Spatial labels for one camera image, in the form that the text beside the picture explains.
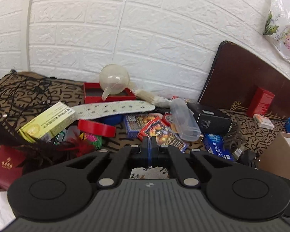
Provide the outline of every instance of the brick texture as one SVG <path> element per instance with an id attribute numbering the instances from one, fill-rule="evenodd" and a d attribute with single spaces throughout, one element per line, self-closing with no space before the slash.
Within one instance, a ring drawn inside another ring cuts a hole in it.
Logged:
<path id="1" fill-rule="evenodd" d="M 21 0 L 12 1 L 0 0 L 1 70 L 20 68 Z M 104 65 L 117 63 L 141 88 L 196 98 L 219 44 L 230 40 L 290 78 L 290 64 L 262 36 L 270 2 L 33 0 L 30 67 L 49 76 L 97 81 Z"/>
<path id="2" fill-rule="evenodd" d="M 20 14 L 23 0 L 0 0 L 0 78 L 11 69 L 22 70 Z"/>

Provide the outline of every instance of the black box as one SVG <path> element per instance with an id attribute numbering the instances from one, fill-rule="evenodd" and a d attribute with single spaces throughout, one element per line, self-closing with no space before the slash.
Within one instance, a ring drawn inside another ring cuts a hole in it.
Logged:
<path id="1" fill-rule="evenodd" d="M 194 103 L 187 103 L 187 106 L 193 112 L 201 132 L 223 136 L 231 129 L 232 118 L 220 110 Z"/>

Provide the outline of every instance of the cardboard box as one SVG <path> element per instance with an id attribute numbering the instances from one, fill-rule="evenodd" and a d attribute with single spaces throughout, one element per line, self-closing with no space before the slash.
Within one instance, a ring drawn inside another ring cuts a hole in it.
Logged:
<path id="1" fill-rule="evenodd" d="M 25 124 L 18 132 L 32 143 L 35 142 L 33 138 L 49 141 L 75 120 L 75 110 L 58 102 Z"/>
<path id="2" fill-rule="evenodd" d="M 290 180 L 290 134 L 279 133 L 260 156 L 258 168 Z"/>
<path id="3" fill-rule="evenodd" d="M 232 118 L 218 109 L 200 104 L 187 103 L 193 112 L 201 132 L 226 135 L 232 126 Z"/>

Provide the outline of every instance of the red tape roll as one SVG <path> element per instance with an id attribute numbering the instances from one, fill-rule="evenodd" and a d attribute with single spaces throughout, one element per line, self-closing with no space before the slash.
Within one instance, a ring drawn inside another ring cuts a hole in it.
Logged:
<path id="1" fill-rule="evenodd" d="M 166 113 L 163 115 L 162 120 L 166 123 L 167 126 L 170 126 L 173 123 L 172 114 Z"/>
<path id="2" fill-rule="evenodd" d="M 103 137 L 113 138 L 116 134 L 116 127 L 106 125 L 91 120 L 80 119 L 77 125 L 78 129 L 82 132 L 91 133 Z"/>

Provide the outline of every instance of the floral plastic sheet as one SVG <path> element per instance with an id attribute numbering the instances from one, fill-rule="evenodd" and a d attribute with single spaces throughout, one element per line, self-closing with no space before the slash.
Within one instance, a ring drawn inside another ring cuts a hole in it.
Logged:
<path id="1" fill-rule="evenodd" d="M 272 0 L 263 35 L 290 62 L 290 0 Z"/>

